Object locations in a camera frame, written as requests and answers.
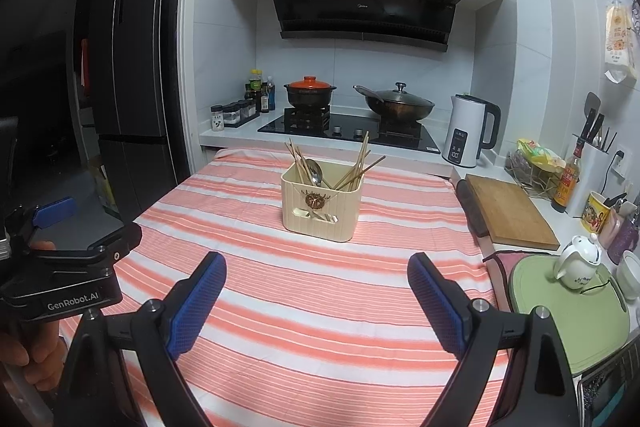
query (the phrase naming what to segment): white countertop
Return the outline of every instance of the white countertop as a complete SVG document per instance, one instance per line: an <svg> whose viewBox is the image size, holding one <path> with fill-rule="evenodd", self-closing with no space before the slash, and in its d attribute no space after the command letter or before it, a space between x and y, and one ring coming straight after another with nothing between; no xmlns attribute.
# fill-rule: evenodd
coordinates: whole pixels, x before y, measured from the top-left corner
<svg viewBox="0 0 640 427"><path fill-rule="evenodd" d="M365 112L354 108L333 107L334 112L339 114L361 114ZM270 121L279 118L284 110L276 110L267 114L262 114L255 120L237 128L225 128L222 131L214 132L207 128L207 124L201 125L200 145L203 147L217 148L264 148L286 150L285 142L288 142L291 135L258 133L260 127L268 124ZM422 122L427 128L436 145L442 150L446 139L446 130L431 126L429 120ZM332 156L341 160L354 160L355 154L360 150L360 142L351 142L345 140L332 140L314 136L294 136L297 145L304 146L305 154L313 156ZM440 154L428 153L423 151L415 151L411 149L402 149L397 147L389 147L384 145L370 144L370 159L377 159L376 156L386 155L384 165L389 168L404 169L411 172L423 172L425 174L434 174L452 178L453 180L465 178L467 174L476 174L487 178L494 178L506 182L513 183L511 176L502 168L494 166L484 155L481 155L478 165L473 169L465 169L448 163ZM586 230L582 227L580 219L577 217L569 217L567 214L556 212L549 201L538 198L532 198L536 208L540 214L546 219L551 229L556 234L561 248L558 251L548 251L555 255L559 255L565 245L571 242L574 235L586 235ZM535 250L530 248L514 247L511 245L498 245L491 241L480 240L482 252L486 255L495 250ZM607 266L609 271L615 275L616 266L610 261L606 253L603 256L603 264ZM631 336L635 336L638 332L638 319L636 312L640 308L639 301L627 302L629 307L630 331Z"/></svg>

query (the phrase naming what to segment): snack package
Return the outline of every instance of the snack package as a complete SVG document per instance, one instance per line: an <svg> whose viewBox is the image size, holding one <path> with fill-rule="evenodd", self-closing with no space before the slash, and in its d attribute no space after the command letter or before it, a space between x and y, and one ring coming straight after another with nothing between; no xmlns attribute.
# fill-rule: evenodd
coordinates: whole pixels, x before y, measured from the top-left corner
<svg viewBox="0 0 640 427"><path fill-rule="evenodd" d="M619 0L607 7L605 76L619 84L628 76L637 78L629 8Z"/></svg>
<svg viewBox="0 0 640 427"><path fill-rule="evenodd" d="M564 170L565 161L551 149L540 147L533 140L524 139L518 140L517 146L529 163L543 171L560 173Z"/></svg>

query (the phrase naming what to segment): white bowl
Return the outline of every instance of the white bowl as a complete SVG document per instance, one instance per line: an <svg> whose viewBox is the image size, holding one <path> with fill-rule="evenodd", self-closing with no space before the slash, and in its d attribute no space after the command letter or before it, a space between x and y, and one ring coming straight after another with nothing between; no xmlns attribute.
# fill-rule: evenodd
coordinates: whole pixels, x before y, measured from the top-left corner
<svg viewBox="0 0 640 427"><path fill-rule="evenodd" d="M632 301L640 296L640 261L628 250L625 250L616 271L616 281L625 299Z"/></svg>

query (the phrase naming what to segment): blue gripper pad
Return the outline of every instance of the blue gripper pad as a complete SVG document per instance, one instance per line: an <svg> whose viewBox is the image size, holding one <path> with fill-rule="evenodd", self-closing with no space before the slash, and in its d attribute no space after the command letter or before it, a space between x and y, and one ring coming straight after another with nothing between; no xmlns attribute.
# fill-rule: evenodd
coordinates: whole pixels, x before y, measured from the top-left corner
<svg viewBox="0 0 640 427"><path fill-rule="evenodd" d="M55 203L49 203L37 208L33 214L33 226L46 229L51 225L73 216L78 211L74 198L65 198Z"/></svg>
<svg viewBox="0 0 640 427"><path fill-rule="evenodd" d="M471 335L470 300L457 283L444 279L425 253L411 256L406 274L440 344L460 360Z"/></svg>
<svg viewBox="0 0 640 427"><path fill-rule="evenodd" d="M191 277L178 281L165 297L170 312L166 349L174 361L193 347L225 280L225 258L218 252L209 252ZM178 305L172 311L174 303Z"/></svg>

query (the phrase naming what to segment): purple tumbler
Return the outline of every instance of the purple tumbler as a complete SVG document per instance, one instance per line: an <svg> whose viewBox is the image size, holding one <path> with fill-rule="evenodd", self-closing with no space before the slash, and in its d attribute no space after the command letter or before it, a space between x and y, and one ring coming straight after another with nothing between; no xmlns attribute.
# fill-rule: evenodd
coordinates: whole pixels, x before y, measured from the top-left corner
<svg viewBox="0 0 640 427"><path fill-rule="evenodd" d="M640 218L638 216L639 214L636 213L625 219L620 231L613 238L610 247L607 249L607 254L613 263L620 264L625 250L634 251L638 246L638 238L640 237Z"/></svg>

